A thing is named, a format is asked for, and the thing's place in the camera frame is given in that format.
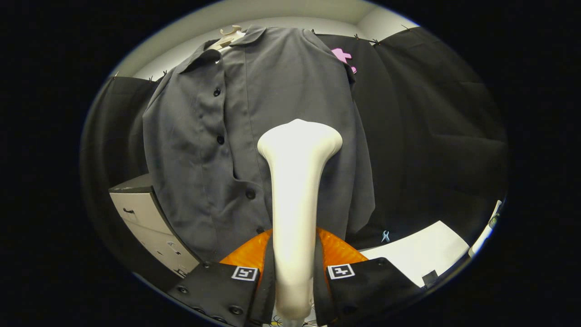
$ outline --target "cabinet drawer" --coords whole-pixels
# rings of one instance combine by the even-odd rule
[[[176,275],[183,278],[198,265],[173,234],[148,229],[125,219],[124,222],[141,245]]]
[[[155,230],[173,234],[162,218],[152,193],[109,193],[117,212],[124,221]]]

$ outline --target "shirt sleeve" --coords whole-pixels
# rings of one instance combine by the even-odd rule
[[[329,49],[329,47],[326,44],[324,44],[323,41],[321,41],[321,39],[319,39],[312,31],[303,30],[303,37],[304,37],[305,41],[308,43],[308,45],[310,45],[312,48],[316,49],[317,51],[321,51],[321,52],[327,54],[328,56],[333,58],[333,60],[337,61],[338,64],[340,64],[344,67],[345,72],[347,73],[347,78],[349,79],[349,85],[350,85],[351,91],[353,91],[353,87],[355,85],[356,80],[355,80],[355,74],[353,73],[351,66],[349,66],[349,64],[347,64],[347,63],[340,61],[339,58],[337,58],[333,54],[331,49]]]
[[[149,103],[147,104],[147,108],[144,111],[144,114],[149,110],[151,104],[157,99],[157,97],[162,93],[162,91],[166,88],[167,83],[170,81],[171,76],[173,75],[175,67],[172,68],[167,74],[163,77],[162,81],[159,83],[159,86],[155,89],[155,92],[151,96]]]
[[[369,148],[367,147],[367,138],[363,129],[363,123],[357,109],[357,104],[353,101],[355,110],[353,119],[356,126],[356,170],[353,181],[353,195],[351,206],[349,207],[349,216],[357,217],[349,219],[347,223],[347,233],[357,233],[363,226],[367,225],[371,214],[375,210],[375,190],[373,187],[373,174],[371,170],[371,161],[369,157]]]

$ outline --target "white filing cabinet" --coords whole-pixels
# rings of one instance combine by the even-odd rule
[[[155,197],[149,175],[109,189],[120,219],[135,238],[163,265],[184,278],[199,263],[175,235]]]

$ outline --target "screw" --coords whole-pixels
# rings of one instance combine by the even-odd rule
[[[216,320],[218,320],[219,322],[223,322],[223,323],[227,324],[226,320],[224,320],[222,317],[213,316],[213,317],[212,317],[212,319],[216,319]]]
[[[235,305],[230,307],[230,312],[235,315],[241,315],[242,313],[244,313],[241,307],[237,307]]]

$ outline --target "hanger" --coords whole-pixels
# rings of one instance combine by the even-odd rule
[[[240,27],[238,25],[232,25],[232,28],[233,28],[232,31],[231,32],[228,32],[228,33],[224,33],[224,30],[223,29],[220,29],[220,34],[226,36],[226,35],[231,35],[231,34],[236,33],[237,31],[241,31],[242,30],[242,27]]]
[[[234,42],[235,40],[243,37],[245,33],[242,33],[242,27],[238,25],[232,25],[232,31],[225,33],[224,30],[220,29],[220,34],[222,38],[217,42],[209,46],[207,49],[220,50],[228,46],[228,44]]]

